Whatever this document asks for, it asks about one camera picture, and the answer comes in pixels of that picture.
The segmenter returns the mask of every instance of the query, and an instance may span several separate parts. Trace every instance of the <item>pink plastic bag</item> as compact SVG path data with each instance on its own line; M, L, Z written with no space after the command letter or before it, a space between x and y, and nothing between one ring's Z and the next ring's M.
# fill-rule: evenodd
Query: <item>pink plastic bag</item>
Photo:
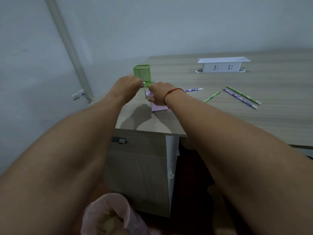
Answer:
M145 222L129 205L127 199L119 193L108 193L92 202L85 209L83 224L80 233L82 235L97 235L97 224L100 218L109 211L124 219L124 228L131 235L149 234Z

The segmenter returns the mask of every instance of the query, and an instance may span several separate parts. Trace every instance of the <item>desk surface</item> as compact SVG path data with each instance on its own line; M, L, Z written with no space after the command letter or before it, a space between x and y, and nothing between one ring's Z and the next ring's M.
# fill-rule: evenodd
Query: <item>desk surface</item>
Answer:
M196 73L199 58L239 57L244 73ZM170 82L207 104L237 116L288 144L313 146L313 50L157 56L149 58L151 79ZM223 91L229 85L260 101L257 110ZM171 110L151 113L143 89L123 108L116 128L185 136Z

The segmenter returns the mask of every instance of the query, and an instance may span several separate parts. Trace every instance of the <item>red string bracelet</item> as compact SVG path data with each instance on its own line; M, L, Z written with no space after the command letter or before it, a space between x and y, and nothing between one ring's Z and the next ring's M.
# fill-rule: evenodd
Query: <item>red string bracelet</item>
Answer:
M174 89L172 89L172 90L169 90L166 94L165 94L165 96L164 96L164 98L163 98L163 103L164 103L164 105L166 105L167 107L168 107L168 105L165 103L165 97L168 95L168 94L170 94L171 92L173 92L173 91L175 91L175 90L182 90L181 88L174 88Z

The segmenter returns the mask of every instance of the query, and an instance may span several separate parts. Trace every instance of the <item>green mesh pen holder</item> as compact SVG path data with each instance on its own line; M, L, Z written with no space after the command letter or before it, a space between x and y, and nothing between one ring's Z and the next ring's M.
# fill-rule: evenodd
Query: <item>green mesh pen holder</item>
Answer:
M146 86L151 84L150 65L137 65L133 70L135 77L143 80L146 83Z

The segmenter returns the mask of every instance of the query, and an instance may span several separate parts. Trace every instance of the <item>wall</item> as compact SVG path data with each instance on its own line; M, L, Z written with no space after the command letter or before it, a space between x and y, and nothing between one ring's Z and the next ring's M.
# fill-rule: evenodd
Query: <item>wall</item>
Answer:
M57 0L95 95L151 55L313 47L313 0Z
M44 0L0 0L0 174L66 115L81 89Z

